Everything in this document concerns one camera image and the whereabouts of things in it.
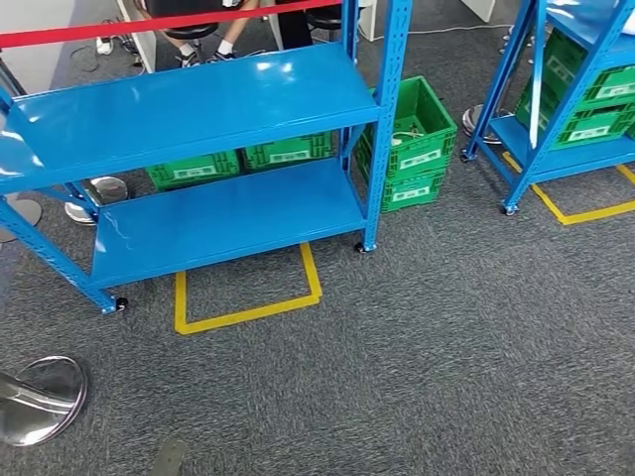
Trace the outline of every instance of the yellow floor tape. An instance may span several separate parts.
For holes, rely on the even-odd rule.
[[[186,272],[177,273],[174,275],[174,330],[182,335],[194,334],[317,304],[322,297],[322,286],[319,284],[318,270],[313,261],[311,247],[309,246],[309,243],[302,243],[300,245],[300,251],[302,255],[304,271],[307,274],[307,281],[309,283],[310,293],[308,295],[230,314],[206,317],[196,322],[187,322],[186,319],[187,285]]]
[[[506,161],[512,166],[515,171],[520,173],[520,167],[511,157],[509,152],[505,152],[502,155]],[[629,179],[631,183],[635,185],[635,174],[625,166],[617,166],[617,169],[624,176]],[[543,203],[549,208],[551,213],[563,225],[575,225],[578,223],[584,223],[586,221],[599,220],[600,218],[608,218],[609,216],[619,215],[628,211],[635,211],[635,200],[627,201],[626,203],[621,203],[618,205],[606,206],[605,208],[599,208],[597,210],[585,211],[583,213],[575,213],[573,215],[566,215],[560,211],[559,208],[553,203],[553,200],[550,198],[542,188],[536,184],[531,185],[531,188],[538,196],[539,196]]]

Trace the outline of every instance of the metal base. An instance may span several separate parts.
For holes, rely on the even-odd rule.
[[[14,199],[13,196],[8,196],[7,201],[32,226],[37,225],[42,218],[42,208],[36,201]],[[0,227],[0,243],[8,243],[15,239],[11,231]]]
[[[463,130],[468,137],[472,137],[476,124],[479,123],[479,118],[481,117],[481,111],[483,110],[482,104],[472,106],[470,109],[463,113]],[[511,113],[501,109],[497,114],[497,117],[510,116]],[[486,144],[500,144],[500,139],[493,132],[489,132],[485,137]]]
[[[123,180],[114,177],[93,178],[91,183],[95,187],[99,196],[96,197],[101,205],[108,205],[118,201],[127,200],[129,197],[128,188]],[[84,208],[74,203],[66,202],[64,211],[71,220],[80,225],[93,226],[95,222]]]
[[[79,365],[59,356],[35,361],[15,379],[0,380],[0,390],[5,391],[5,399],[0,399],[0,441],[13,446],[57,436],[77,417],[88,387]]]

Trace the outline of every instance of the red rope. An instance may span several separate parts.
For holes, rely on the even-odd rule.
[[[84,25],[81,27],[54,28],[51,30],[33,30],[30,32],[14,32],[0,34],[0,48],[26,47],[46,43],[74,42],[97,37],[114,37],[129,33],[165,30],[167,28],[189,27],[205,23],[223,23],[236,18],[264,17],[279,13],[295,12],[310,8],[338,5],[341,0],[302,0],[300,2],[273,5],[248,11],[222,11],[184,15],[178,17],[153,18],[135,22],[112,23],[100,25]]]

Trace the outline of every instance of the crate label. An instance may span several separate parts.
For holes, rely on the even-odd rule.
[[[547,67],[551,69],[554,74],[563,80],[566,84],[569,85],[573,82],[575,74],[567,69],[566,66],[562,64],[556,57],[549,57],[547,61]]]
[[[529,110],[529,102],[527,101],[525,104],[525,110],[529,113],[529,120],[531,121],[531,114],[532,112]],[[547,124],[549,124],[549,119],[547,118],[542,111],[539,112],[538,115],[538,127],[542,129],[543,131],[547,129]]]
[[[427,195],[430,193],[429,186],[424,186],[422,188],[416,188],[415,190],[408,190],[408,191],[399,191],[397,193],[393,194],[393,201],[402,201],[402,200],[408,200],[409,198],[415,198],[416,196],[423,196]]]
[[[407,161],[403,161],[399,164],[399,170],[402,171],[403,169],[408,169],[410,167],[415,167],[425,162],[433,161],[435,159],[439,159],[440,157],[441,149],[436,149],[436,151],[428,152],[427,154],[424,154],[422,156],[416,156],[412,159],[408,159]]]
[[[582,139],[593,139],[594,137],[606,136],[611,129],[611,126],[596,127],[595,129],[587,129],[585,131],[575,131],[572,133],[567,142],[581,141]]]
[[[621,84],[620,86],[602,87],[595,98],[603,99],[605,97],[622,96],[624,94],[632,94],[633,92],[635,92],[635,82],[631,82],[630,84]]]
[[[269,162],[271,164],[282,164],[283,162],[304,161],[311,158],[311,151],[288,152],[285,154],[271,154]]]
[[[192,177],[213,176],[217,172],[214,166],[199,167],[196,169],[183,169],[174,171],[175,179],[190,179]]]

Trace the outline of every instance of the blue metal shelf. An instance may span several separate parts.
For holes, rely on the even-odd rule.
[[[603,33],[603,29],[598,25],[585,23],[568,12],[555,8],[548,9],[547,19],[549,23],[589,52]],[[608,69],[632,64],[633,52],[635,52],[635,36],[621,34],[611,46],[608,55],[603,55],[600,59],[598,67]]]
[[[588,143],[568,149],[552,150],[554,141],[566,126],[584,92],[603,70],[635,64],[635,37],[624,35],[624,25],[635,9],[635,0],[621,0],[606,25],[592,25],[552,7],[547,0],[522,0],[513,31],[483,105],[472,139],[463,151],[463,159],[473,161],[478,149],[483,151],[510,190],[502,202],[507,214],[517,209],[520,198],[531,183],[559,179],[575,174],[635,160],[635,142],[621,137],[617,140]],[[546,130],[538,137],[538,109],[542,85],[545,43],[544,24],[550,22],[562,33],[585,48],[588,54],[575,74],[571,86],[551,116]],[[498,118],[504,92],[507,90],[527,39],[535,35],[531,88],[531,118],[529,131],[515,117]],[[492,130],[521,167],[514,177],[501,162],[496,151],[485,143]]]
[[[340,44],[35,94],[15,106],[0,133],[0,194],[367,124],[381,111]],[[26,129],[24,116],[23,139],[14,131]]]
[[[338,43],[17,98],[0,88],[0,224],[103,312],[121,308],[107,287],[301,242],[359,230],[374,250],[412,5],[388,0],[373,94],[355,67],[358,2],[341,7]],[[366,125],[375,134],[362,201],[350,155]],[[82,181],[334,129],[334,158],[113,205]],[[3,196],[29,189],[97,222],[90,275]]]
[[[337,158],[104,206],[92,280],[108,288],[359,230]]]
[[[492,131],[519,166],[527,164],[529,132],[513,116],[495,119]],[[534,183],[635,161],[635,141],[624,136],[614,141],[550,151],[534,171]]]

